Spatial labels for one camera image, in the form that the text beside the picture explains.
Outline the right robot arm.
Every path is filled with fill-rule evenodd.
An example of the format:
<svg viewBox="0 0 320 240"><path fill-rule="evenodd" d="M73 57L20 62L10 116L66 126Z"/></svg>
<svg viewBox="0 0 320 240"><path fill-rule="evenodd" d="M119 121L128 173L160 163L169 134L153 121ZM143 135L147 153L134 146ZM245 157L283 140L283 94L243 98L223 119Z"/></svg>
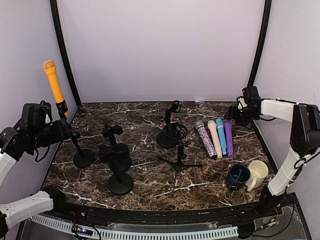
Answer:
<svg viewBox="0 0 320 240"><path fill-rule="evenodd" d="M268 183L266 194L281 196L297 180L303 168L320 154L320 109L317 105L281 98L261 97L256 86L242 89L242 95L229 107L227 120L251 128L254 121L272 120L287 124L288 153Z"/></svg>

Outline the black stand of purple microphone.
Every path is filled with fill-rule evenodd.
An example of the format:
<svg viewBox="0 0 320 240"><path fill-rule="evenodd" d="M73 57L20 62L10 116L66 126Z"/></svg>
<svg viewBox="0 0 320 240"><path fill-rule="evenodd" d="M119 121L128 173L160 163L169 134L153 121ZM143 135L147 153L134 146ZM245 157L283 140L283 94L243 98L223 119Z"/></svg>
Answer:
<svg viewBox="0 0 320 240"><path fill-rule="evenodd" d="M165 126L156 137L157 144L162 148L174 148L179 143L181 125L179 123L171 122L171 115L172 113L179 113L181 106L181 101L174 100L170 108L165 111L165 116L162 119L162 121L165 122Z"/></svg>

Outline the black tripod shock-mount stand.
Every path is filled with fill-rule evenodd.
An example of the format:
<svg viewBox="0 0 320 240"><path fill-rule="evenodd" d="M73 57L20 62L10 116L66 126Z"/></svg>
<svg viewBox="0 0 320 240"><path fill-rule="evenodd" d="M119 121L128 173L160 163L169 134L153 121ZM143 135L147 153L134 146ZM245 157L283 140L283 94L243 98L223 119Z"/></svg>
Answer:
<svg viewBox="0 0 320 240"><path fill-rule="evenodd" d="M161 156L158 156L157 159L162 162L166 162L170 164L174 170L174 187L176 186L176 180L177 177L179 176L180 172L187 170L189 168L202 168L202 164L185 164L183 163L183 160L187 157L187 154L185 153L185 148L189 146L188 141L183 141L183 139L187 136L188 134L188 129L185 125L181 125L181 132L180 132L180 137L178 139L178 144L177 144L177 158L176 161L170 161L167 159L164 159Z"/></svg>

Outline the beige microphone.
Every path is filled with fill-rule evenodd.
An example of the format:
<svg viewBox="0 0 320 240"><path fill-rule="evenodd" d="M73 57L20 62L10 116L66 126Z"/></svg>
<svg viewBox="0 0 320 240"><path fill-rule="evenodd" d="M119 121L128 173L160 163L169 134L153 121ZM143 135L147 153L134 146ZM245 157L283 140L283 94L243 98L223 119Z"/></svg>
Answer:
<svg viewBox="0 0 320 240"><path fill-rule="evenodd" d="M218 136L218 131L217 131L217 124L213 120L209 120L207 123L207 127L210 131L211 138L213 141L213 145L217 154L217 159L222 159L223 158L223 153L222 153L222 148L220 144L220 139Z"/></svg>

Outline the purple microphone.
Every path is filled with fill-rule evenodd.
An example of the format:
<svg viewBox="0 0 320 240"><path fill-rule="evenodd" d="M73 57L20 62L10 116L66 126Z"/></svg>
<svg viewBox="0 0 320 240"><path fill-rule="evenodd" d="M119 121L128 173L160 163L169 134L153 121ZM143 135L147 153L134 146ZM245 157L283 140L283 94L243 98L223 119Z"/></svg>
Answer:
<svg viewBox="0 0 320 240"><path fill-rule="evenodd" d="M225 131L225 137L226 137L227 155L229 158L233 158L234 148L233 148L233 136L232 136L232 123L229 120L226 120L224 122L224 131Z"/></svg>

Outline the glitter silver-head microphone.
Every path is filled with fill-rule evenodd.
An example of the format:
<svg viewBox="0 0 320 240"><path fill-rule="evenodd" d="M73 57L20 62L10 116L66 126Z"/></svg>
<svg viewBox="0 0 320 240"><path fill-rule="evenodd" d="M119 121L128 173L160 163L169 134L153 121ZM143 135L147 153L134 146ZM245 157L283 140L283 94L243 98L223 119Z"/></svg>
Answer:
<svg viewBox="0 0 320 240"><path fill-rule="evenodd" d="M210 159L214 159L217 157L217 152L215 150L215 147L207 133L207 130L205 128L204 123L201 120L197 120L194 124L195 129L197 130L203 145L208 153L208 157Z"/></svg>

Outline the blue microphone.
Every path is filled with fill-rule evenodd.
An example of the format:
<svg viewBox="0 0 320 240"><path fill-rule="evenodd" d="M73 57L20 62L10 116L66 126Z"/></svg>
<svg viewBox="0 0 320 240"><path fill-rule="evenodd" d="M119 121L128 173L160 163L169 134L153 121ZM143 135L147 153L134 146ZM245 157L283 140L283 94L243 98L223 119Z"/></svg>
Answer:
<svg viewBox="0 0 320 240"><path fill-rule="evenodd" d="M215 123L216 123L218 137L219 137L220 146L221 146L221 150L222 150L222 155L226 156L227 155L227 142L226 142L226 137L225 137L224 122L221 118L217 118L215 120Z"/></svg>

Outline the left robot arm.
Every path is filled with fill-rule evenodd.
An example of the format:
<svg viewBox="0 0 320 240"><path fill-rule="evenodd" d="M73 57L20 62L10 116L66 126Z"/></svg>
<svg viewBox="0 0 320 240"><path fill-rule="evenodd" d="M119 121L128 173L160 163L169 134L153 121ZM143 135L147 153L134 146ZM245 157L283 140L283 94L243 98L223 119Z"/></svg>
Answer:
<svg viewBox="0 0 320 240"><path fill-rule="evenodd" d="M0 180L4 181L13 166L23 154L35 156L38 163L39 148L47 151L56 143L71 138L71 127L67 122L65 101L56 104L59 120L52 119L51 104L26 103L21 118L13 127L6 127L0 134ZM11 203L0 206L0 235L3 237L15 225L35 215L53 211L60 218L67 218L71 213L65 203L66 196L53 186Z"/></svg>

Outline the orange microphone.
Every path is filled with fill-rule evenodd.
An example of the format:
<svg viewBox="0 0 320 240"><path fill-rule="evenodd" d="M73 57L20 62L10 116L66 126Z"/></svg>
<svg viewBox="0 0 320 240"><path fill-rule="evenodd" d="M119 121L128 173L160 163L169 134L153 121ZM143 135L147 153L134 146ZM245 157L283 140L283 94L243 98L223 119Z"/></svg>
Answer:
<svg viewBox="0 0 320 240"><path fill-rule="evenodd" d="M55 98L55 104L58 109L58 114L61 118L66 119L68 117L68 107L58 80L57 66L53 60L44 62L44 72L49 80L51 90Z"/></svg>

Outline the black stand of blue microphone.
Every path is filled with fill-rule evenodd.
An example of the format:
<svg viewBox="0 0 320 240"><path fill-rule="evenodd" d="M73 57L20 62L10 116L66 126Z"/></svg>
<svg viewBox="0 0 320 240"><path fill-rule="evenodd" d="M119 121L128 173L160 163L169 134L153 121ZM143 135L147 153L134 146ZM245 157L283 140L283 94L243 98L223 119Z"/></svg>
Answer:
<svg viewBox="0 0 320 240"><path fill-rule="evenodd" d="M134 188L133 178L125 172L119 172L114 156L111 157L110 165L113 175L108 180L108 189L117 196L128 194Z"/></svg>

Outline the black stand of orange microphone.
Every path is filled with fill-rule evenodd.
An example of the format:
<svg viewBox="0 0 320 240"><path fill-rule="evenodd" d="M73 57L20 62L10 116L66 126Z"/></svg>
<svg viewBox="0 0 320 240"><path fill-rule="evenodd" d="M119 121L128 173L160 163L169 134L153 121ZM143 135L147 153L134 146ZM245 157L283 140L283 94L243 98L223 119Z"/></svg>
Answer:
<svg viewBox="0 0 320 240"><path fill-rule="evenodd" d="M79 137L80 135L78 133L72 132L72 136L70 139L76 148L76 153L73 156L73 163L77 168L84 169L89 167L95 161L95 155L90 149L80 147L78 143Z"/></svg>

